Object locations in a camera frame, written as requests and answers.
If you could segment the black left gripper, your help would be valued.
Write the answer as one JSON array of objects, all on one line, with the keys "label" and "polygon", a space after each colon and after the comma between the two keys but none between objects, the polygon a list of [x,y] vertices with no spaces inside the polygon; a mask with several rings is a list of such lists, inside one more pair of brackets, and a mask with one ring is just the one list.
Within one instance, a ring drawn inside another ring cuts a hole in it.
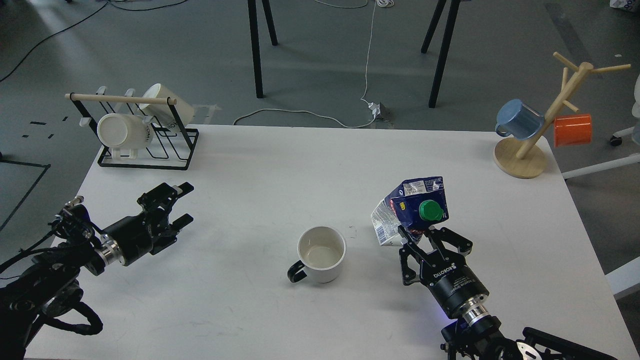
[{"label": "black left gripper", "polygon": [[106,265],[116,261],[129,266],[146,254],[157,255],[176,243],[178,234],[194,221],[186,213],[169,223],[169,214],[178,199],[194,191],[189,182],[170,186],[160,183],[143,193],[137,203],[142,213],[126,216],[106,227],[97,253]]}]

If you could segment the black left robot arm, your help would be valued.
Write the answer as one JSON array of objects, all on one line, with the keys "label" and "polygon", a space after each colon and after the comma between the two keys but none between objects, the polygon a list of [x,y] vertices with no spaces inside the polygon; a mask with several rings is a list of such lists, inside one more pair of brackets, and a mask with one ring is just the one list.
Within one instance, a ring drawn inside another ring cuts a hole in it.
[{"label": "black left robot arm", "polygon": [[193,190],[189,182],[161,183],[137,199],[142,209],[138,215],[106,228],[91,221],[82,196],[67,202],[45,235],[46,239],[56,236],[62,243],[42,249],[34,244],[1,265],[6,271],[32,256],[32,266],[1,289],[1,358],[22,360],[43,325],[83,336],[100,333],[100,317],[82,302],[77,280],[81,269],[98,276],[114,262],[128,266],[176,243],[193,218],[184,214],[170,222],[169,214],[177,200]]}]

